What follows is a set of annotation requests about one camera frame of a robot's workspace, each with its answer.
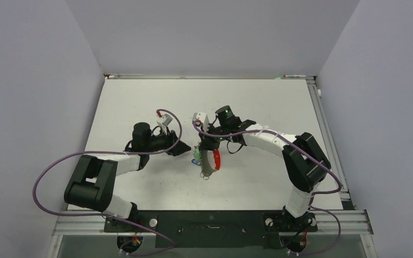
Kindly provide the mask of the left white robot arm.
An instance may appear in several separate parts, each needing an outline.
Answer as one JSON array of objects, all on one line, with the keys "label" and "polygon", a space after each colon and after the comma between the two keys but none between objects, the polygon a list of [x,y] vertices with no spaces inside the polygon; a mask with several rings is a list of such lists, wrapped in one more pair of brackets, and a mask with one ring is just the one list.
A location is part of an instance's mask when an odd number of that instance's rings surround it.
[{"label": "left white robot arm", "polygon": [[125,231],[132,231],[139,223],[135,213],[137,206],[114,195],[116,177],[142,170],[150,153],[164,151],[170,156],[179,156],[190,150],[191,147],[179,140],[175,131],[161,129],[155,135],[148,123],[137,123],[133,127],[132,140],[125,146],[125,154],[80,156],[66,186],[64,201],[118,217],[118,225]]}]

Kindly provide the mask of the green key tag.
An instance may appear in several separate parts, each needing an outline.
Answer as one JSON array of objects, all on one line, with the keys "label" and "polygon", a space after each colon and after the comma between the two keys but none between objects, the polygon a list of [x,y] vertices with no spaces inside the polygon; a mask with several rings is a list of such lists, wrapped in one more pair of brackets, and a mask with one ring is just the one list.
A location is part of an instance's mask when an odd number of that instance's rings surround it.
[{"label": "green key tag", "polygon": [[198,146],[194,146],[193,148],[193,157],[194,157],[194,160],[196,160],[196,162],[198,162],[201,159],[201,154],[200,154]]}]

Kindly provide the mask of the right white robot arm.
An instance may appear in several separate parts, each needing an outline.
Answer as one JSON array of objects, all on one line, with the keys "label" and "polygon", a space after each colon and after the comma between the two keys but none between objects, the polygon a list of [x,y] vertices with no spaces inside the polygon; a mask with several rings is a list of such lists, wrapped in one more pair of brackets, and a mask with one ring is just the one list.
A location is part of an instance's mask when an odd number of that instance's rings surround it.
[{"label": "right white robot arm", "polygon": [[284,206],[283,225],[289,230],[298,229],[304,222],[311,199],[318,185],[330,171],[331,165],[310,133],[283,134],[270,130],[254,120],[241,120],[226,105],[215,112],[218,126],[209,121],[206,113],[194,113],[193,125],[199,132],[196,149],[201,174],[209,178],[220,170],[219,147],[222,141],[251,146],[281,157],[293,189]]}]

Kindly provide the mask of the red-handled metal key holder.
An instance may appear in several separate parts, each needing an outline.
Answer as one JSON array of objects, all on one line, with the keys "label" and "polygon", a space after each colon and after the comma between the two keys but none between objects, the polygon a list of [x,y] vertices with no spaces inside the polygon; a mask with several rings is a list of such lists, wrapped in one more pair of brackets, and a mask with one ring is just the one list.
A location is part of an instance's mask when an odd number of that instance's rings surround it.
[{"label": "red-handled metal key holder", "polygon": [[200,150],[201,162],[201,178],[208,180],[215,172],[221,168],[222,159],[220,151],[215,150]]}]

